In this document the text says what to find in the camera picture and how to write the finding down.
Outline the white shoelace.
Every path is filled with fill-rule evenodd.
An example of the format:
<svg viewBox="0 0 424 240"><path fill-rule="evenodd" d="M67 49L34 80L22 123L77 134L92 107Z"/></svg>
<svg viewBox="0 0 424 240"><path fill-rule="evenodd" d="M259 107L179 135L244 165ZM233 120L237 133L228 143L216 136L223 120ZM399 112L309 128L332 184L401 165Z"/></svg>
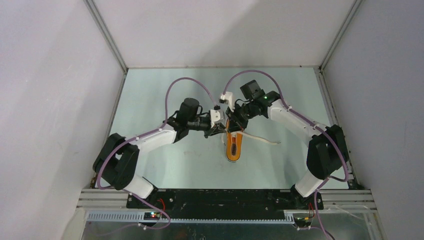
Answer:
<svg viewBox="0 0 424 240"><path fill-rule="evenodd" d="M259 136L255 136L255 135L251 135L251 134L249 134L249 133L246 133L246 132L243 132L243 131L235 131L235 132L228 132L228 125L229 125L229 120L227 119L227 120L225 120L225 130L226 130L226 132L225 132L225 134L221 137L221 141L222 141L222 143L224 143L226 146L231 146L232 144L233 144L233 140L232 140L232 138L234 137L236 137L237 136L237 134L240 134L240 135L242 135L242 136L246 136L246 137L248 137L248 138L251 138L251 139L254 139L254 140L257 140L257 141L261 141L261 142L264 142L264 143L267 143L267 144L270 144L270 145L278 145L278 144L280 144L281 142L280 141L270 141L270 140L267 140L267 139L265 139L265 138L263 138L263 137L259 137ZM227 137L227 134L229 134L229 140L226 138L226 141L224 140L224 137Z"/></svg>

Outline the orange canvas sneaker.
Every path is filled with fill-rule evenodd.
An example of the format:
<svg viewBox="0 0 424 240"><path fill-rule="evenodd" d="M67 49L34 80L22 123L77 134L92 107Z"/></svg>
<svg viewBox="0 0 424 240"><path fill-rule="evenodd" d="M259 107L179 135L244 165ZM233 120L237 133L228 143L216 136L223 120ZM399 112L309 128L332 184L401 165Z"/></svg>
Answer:
<svg viewBox="0 0 424 240"><path fill-rule="evenodd" d="M235 163L241 157L243 135L238 132L225 133L225 155L229 162Z"/></svg>

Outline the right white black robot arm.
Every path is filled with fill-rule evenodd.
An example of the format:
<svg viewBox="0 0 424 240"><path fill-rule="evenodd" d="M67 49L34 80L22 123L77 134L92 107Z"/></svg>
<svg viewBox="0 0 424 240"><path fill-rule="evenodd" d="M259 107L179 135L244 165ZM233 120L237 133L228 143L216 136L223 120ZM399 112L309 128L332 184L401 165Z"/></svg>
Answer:
<svg viewBox="0 0 424 240"><path fill-rule="evenodd" d="M290 196L295 208L304 209L311 202L310 195L331 178L334 171L347 170L349 156L342 128L336 124L328 127L305 117L285 103L278 92L266 93L256 80L244 84L240 90L246 99L243 104L237 104L229 91L221 94L219 100L228 104L230 133L244 131L250 119L263 116L283 124L307 146L307 170L294 184L295 192Z"/></svg>

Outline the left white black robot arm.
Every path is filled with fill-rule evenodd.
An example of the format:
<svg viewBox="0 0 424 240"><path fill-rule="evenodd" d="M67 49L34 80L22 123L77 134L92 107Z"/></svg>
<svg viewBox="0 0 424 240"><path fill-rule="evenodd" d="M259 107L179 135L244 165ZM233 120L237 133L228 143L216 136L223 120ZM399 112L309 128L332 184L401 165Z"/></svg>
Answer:
<svg viewBox="0 0 424 240"><path fill-rule="evenodd" d="M205 138L223 134L226 131L223 122L224 114L219 106L203 112L198 100L185 98L179 110L157 129L136 136L133 140L118 133L110 135L92 168L110 187L137 195L145 208L153 208L158 202L158 194L154 192L152 183L135 173L139 156L174 144L190 131L202 131Z"/></svg>

